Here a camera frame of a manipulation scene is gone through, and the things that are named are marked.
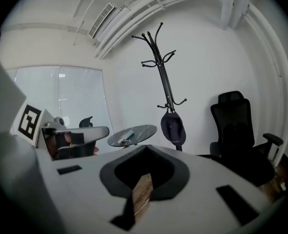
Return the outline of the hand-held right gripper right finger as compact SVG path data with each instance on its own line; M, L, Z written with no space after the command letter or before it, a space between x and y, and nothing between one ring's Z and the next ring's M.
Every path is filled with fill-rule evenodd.
M185 188L173 199L153 201L135 224L135 234L266 234L262 229L284 203L271 203L253 184L223 165L201 156L157 146L183 161L190 171ZM230 185L259 214L242 226L217 192Z

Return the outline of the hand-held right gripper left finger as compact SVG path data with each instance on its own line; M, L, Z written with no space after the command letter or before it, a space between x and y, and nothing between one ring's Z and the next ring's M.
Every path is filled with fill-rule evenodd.
M99 174L104 165L144 146L134 146L94 157L52 161L49 154L36 149L43 186L49 195L47 204L54 208L42 219L48 220L49 234L125 234L111 223L122 215L125 198L112 196Z

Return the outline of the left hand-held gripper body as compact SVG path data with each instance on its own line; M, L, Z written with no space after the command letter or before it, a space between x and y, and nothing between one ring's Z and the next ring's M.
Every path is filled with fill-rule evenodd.
M35 105L24 103L14 119L10 134L18 136L33 147L43 149L48 153L45 139L54 134L45 134L42 130L44 127L66 129L62 118L52 116L46 109L38 109ZM70 145L65 141L64 134L55 134L55 136L57 149Z

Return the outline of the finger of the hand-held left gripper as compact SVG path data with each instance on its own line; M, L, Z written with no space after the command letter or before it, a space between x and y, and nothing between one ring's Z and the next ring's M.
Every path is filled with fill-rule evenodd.
M95 142L61 147L58 149L57 154L54 156L53 159L64 160L64 159L93 156L95 152L95 147L96 147Z
M42 128L45 134L65 134L71 137L73 145L83 145L90 142L103 139L109 135L109 128L106 126L101 127L85 127L73 129L55 129L52 127Z

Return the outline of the person's left hand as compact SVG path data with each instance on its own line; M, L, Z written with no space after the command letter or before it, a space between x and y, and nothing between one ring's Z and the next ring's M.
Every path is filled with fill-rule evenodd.
M70 134L64 134L65 141L70 144L72 142ZM55 158L58 153L56 136L52 135L45 139L46 147L51 158Z

